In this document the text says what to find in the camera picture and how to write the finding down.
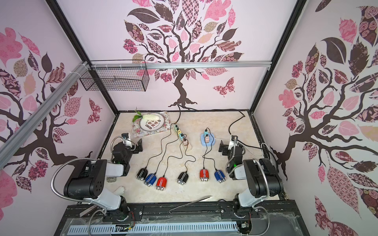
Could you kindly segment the red shaver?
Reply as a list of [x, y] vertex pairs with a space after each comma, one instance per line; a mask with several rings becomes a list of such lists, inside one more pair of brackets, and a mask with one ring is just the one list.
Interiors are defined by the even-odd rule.
[[201, 182], [207, 182], [209, 180], [209, 172], [207, 169], [203, 168], [199, 172], [199, 178]]
[[156, 190], [164, 191], [166, 189], [166, 185], [167, 185], [167, 179], [165, 177], [160, 177], [157, 180]]

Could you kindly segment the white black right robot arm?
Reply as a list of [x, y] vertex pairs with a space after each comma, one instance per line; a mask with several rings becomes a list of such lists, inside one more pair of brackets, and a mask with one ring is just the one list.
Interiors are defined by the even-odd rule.
[[233, 207], [235, 210], [246, 207], [256, 207], [266, 199], [283, 193], [283, 181], [270, 160], [243, 159], [244, 146], [236, 135], [225, 144], [220, 142], [219, 152], [227, 157], [225, 173], [233, 180], [246, 180], [248, 188], [235, 195]]

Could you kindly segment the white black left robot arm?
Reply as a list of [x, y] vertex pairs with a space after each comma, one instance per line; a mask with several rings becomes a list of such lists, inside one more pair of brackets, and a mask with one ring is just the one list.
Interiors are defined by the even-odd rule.
[[[114, 145], [111, 143], [112, 159], [72, 159], [58, 168], [54, 173], [50, 187], [55, 195], [68, 201], [86, 203], [99, 207], [105, 215], [117, 221], [126, 221], [133, 216], [125, 198], [123, 188], [111, 192], [105, 187], [107, 178], [125, 177], [130, 171], [130, 160], [133, 154], [143, 151], [143, 141], [139, 139], [133, 143], [127, 133], [117, 136], [122, 141]], [[63, 193], [55, 187], [58, 173], [67, 165], [75, 164], [75, 168], [68, 178]]]

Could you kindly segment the black shaver far left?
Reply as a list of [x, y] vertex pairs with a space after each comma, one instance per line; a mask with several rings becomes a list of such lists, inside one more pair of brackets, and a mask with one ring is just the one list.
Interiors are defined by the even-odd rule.
[[136, 179], [140, 181], [145, 181], [148, 176], [147, 168], [141, 168], [138, 173], [136, 174]]

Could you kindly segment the blue shaver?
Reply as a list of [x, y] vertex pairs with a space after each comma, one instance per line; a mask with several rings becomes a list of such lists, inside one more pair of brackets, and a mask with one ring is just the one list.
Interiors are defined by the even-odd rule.
[[148, 187], [151, 187], [154, 185], [157, 177], [155, 173], [149, 174], [146, 179], [144, 180], [144, 184]]
[[218, 183], [223, 183], [226, 181], [225, 175], [222, 170], [215, 171], [215, 178]]

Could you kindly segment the blue shaver left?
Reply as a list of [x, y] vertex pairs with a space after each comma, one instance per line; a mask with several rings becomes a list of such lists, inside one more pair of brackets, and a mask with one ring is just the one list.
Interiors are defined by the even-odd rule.
[[154, 185], [157, 177], [155, 173], [149, 174], [146, 179], [144, 180], [144, 184], [148, 187], [151, 187]]

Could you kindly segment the black shaver middle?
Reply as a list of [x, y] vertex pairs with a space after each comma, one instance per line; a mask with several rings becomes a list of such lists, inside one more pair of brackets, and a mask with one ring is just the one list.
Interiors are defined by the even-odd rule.
[[185, 185], [188, 181], [189, 175], [187, 172], [180, 173], [179, 177], [177, 178], [177, 183], [180, 185]]

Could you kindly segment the floral placemat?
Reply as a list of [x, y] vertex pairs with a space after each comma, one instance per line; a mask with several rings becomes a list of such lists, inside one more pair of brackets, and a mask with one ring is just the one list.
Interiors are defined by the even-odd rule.
[[158, 117], [158, 119], [148, 120], [143, 117], [136, 119], [132, 123], [132, 134], [134, 138], [142, 138], [158, 133], [169, 131], [171, 119], [167, 111], [148, 114]]

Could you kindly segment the white patterned plate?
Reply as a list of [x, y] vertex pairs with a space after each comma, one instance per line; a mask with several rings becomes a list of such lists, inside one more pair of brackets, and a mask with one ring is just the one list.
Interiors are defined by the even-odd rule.
[[148, 121], [145, 119], [140, 119], [138, 122], [138, 125], [140, 126], [140, 128], [144, 131], [149, 131], [149, 132], [156, 131], [162, 128], [165, 123], [165, 117], [160, 113], [150, 113], [150, 114], [158, 115], [160, 120]]

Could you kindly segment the light blue round socket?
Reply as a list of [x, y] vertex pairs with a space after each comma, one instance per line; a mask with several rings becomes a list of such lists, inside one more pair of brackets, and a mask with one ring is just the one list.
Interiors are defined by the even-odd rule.
[[214, 135], [210, 132], [204, 132], [200, 136], [200, 141], [202, 146], [204, 147], [212, 147], [215, 145], [215, 138]]

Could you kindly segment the glass spice jar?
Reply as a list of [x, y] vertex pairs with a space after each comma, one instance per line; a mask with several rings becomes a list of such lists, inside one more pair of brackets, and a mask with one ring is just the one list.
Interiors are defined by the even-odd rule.
[[115, 177], [115, 176], [106, 176], [106, 181], [108, 183], [115, 183], [117, 181], [117, 177]]

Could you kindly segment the white power strip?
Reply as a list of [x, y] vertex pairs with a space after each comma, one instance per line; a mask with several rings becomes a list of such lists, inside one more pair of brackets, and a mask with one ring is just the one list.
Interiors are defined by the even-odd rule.
[[173, 129], [174, 131], [176, 132], [179, 140], [182, 142], [182, 144], [185, 146], [185, 147], [189, 147], [190, 144], [189, 144], [189, 140], [187, 139], [187, 135], [184, 134], [181, 129], [179, 128], [179, 126], [177, 124], [173, 124]]

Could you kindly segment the aluminium rail back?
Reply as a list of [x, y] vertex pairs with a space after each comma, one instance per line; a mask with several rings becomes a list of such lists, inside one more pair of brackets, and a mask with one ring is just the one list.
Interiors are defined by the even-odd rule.
[[271, 61], [237, 61], [237, 62], [204, 62], [204, 63], [145, 63], [140, 64], [93, 64], [92, 69], [187, 69], [187, 68], [244, 68], [244, 67], [262, 67], [270, 68]]

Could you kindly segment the aluminium rail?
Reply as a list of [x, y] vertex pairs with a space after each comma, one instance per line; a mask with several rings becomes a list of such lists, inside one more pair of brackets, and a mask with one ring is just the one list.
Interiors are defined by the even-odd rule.
[[237, 62], [204, 62], [204, 63], [145, 63], [140, 64], [93, 64], [92, 69], [187, 69], [187, 68], [244, 68], [244, 67], [262, 67], [270, 68], [271, 61], [237, 61]]
[[68, 74], [56, 90], [37, 108], [37, 110], [21, 125], [19, 130], [1, 146], [1, 169], [15, 156], [22, 144], [31, 136], [34, 130], [42, 123], [64, 94], [81, 76], [88, 71], [90, 66], [83, 61]]

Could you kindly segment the aluminium rail left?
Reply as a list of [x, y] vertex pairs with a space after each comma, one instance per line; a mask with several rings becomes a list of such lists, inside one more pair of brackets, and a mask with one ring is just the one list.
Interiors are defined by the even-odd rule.
[[19, 130], [1, 146], [1, 169], [15, 156], [22, 144], [31, 136], [34, 130], [42, 123], [64, 94], [81, 76], [88, 71], [90, 66], [83, 61], [68, 74], [56, 90], [37, 108], [37, 110], [21, 125]]

